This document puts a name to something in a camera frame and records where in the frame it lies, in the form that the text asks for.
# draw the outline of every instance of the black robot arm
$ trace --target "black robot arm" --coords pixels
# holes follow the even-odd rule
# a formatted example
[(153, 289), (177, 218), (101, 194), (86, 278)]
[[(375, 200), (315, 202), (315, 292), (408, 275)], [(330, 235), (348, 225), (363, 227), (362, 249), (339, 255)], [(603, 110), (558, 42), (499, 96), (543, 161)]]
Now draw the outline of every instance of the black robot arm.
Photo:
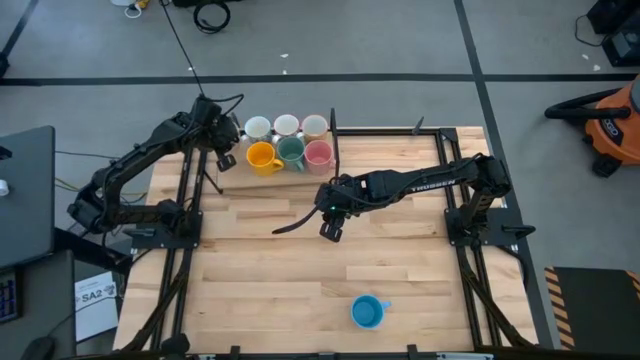
[(67, 211), (94, 234), (124, 224), (162, 224), (179, 233), (187, 227), (188, 217), (182, 206), (173, 200), (154, 206), (123, 205), (122, 187), (163, 156), (193, 147), (215, 151), (220, 171), (228, 170), (235, 165), (235, 159), (225, 153), (238, 141), (237, 121), (222, 114), (214, 100), (200, 95), (189, 113), (179, 112), (163, 121), (147, 141), (134, 145), (131, 152), (96, 171)]
[(315, 208), (304, 219), (274, 230), (281, 234), (304, 224), (316, 211), (323, 213), (320, 234), (338, 242), (345, 219), (382, 209), (409, 194), (467, 184), (474, 189), (469, 204), (461, 208), (461, 227), (479, 232), (486, 226), (486, 211), (497, 197), (511, 190), (504, 165), (492, 156), (477, 154), (447, 165), (400, 173), (393, 170), (373, 171), (359, 176), (341, 175), (322, 184), (315, 198)]

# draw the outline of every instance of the mug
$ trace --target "mug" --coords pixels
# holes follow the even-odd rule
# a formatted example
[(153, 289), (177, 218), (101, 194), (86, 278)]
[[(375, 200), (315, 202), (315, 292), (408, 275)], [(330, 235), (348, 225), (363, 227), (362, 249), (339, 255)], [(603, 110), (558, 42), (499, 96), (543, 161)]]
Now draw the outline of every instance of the mug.
[(247, 161), (253, 171), (260, 176), (269, 176), (282, 170), (284, 163), (276, 159), (276, 151), (266, 142), (257, 142), (247, 150)]
[(262, 116), (254, 116), (244, 124), (244, 135), (240, 138), (255, 144), (260, 141), (271, 141), (271, 123), (269, 119)]
[(287, 137), (278, 143), (278, 158), (290, 171), (304, 171), (304, 142), (297, 137)]
[(272, 143), (275, 145), (286, 137), (295, 136), (298, 134), (299, 129), (300, 121), (295, 116), (289, 114), (278, 116), (276, 121), (273, 122), (273, 130), (276, 135), (273, 137)]
[(308, 144), (314, 140), (324, 140), (329, 132), (327, 119), (320, 115), (309, 115), (302, 121), (302, 133)]
[(313, 175), (324, 175), (335, 166), (333, 148), (324, 140), (314, 140), (307, 144), (304, 158)]
[(363, 329), (375, 329), (384, 320), (384, 309), (391, 306), (388, 301), (380, 301), (374, 295), (360, 295), (351, 305), (351, 319)]

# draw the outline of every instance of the blue cup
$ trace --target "blue cup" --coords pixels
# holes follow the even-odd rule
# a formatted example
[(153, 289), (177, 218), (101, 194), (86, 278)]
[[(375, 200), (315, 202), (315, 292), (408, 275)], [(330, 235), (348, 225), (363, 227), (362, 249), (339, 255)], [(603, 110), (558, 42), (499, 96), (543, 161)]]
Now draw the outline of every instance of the blue cup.
[(360, 295), (351, 305), (351, 319), (363, 329), (375, 329), (384, 320), (384, 309), (391, 306), (373, 295)]

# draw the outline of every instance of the gray floor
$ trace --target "gray floor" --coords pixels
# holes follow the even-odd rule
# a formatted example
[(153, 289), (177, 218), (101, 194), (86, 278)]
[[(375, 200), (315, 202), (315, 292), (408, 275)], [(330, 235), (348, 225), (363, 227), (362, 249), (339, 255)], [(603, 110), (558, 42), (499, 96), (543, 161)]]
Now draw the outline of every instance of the gray floor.
[[(465, 0), (484, 74), (638, 72), (612, 68), (601, 49), (573, 38), (574, 19), (593, 3)], [(0, 4), (0, 45), (25, 7), (21, 0)], [(471, 74), (453, 0), (245, 0), (230, 7), (230, 26), (213, 36), (195, 29), (189, 10), (169, 8), (201, 75)], [(584, 37), (598, 39), (587, 22), (581, 25)], [(9, 79), (190, 76), (155, 1), (129, 20), (108, 0), (40, 0), (9, 59)], [(640, 271), (634, 261), (640, 194), (633, 186), (640, 170), (595, 178), (580, 134), (541, 115), (551, 104), (620, 85), (487, 84), (524, 220), (538, 228), (529, 239), (538, 272), (548, 265)], [(205, 92), (244, 92), (241, 119), (335, 107), (343, 126), (413, 125), (421, 116), (425, 126), (485, 125), (473, 82), (207, 84)], [(195, 85), (0, 86), (0, 135), (49, 124), (59, 150), (121, 155), (159, 121), (187, 110), (196, 94)], [(68, 156), (56, 161), (56, 175), (76, 185), (105, 165)], [(127, 190), (144, 191), (149, 177), (145, 172)], [(67, 227), (73, 194), (57, 189), (56, 196), (56, 223)], [(79, 351), (105, 352), (112, 340), (103, 335)]]

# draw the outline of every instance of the black box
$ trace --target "black box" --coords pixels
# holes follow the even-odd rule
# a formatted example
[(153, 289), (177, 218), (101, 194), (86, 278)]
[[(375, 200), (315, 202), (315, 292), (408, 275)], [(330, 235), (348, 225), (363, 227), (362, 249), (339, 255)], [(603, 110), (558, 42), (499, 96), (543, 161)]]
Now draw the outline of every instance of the black box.
[(613, 66), (640, 66), (640, 8), (602, 43)]
[(596, 34), (614, 32), (640, 6), (637, 0), (598, 0), (587, 13)]

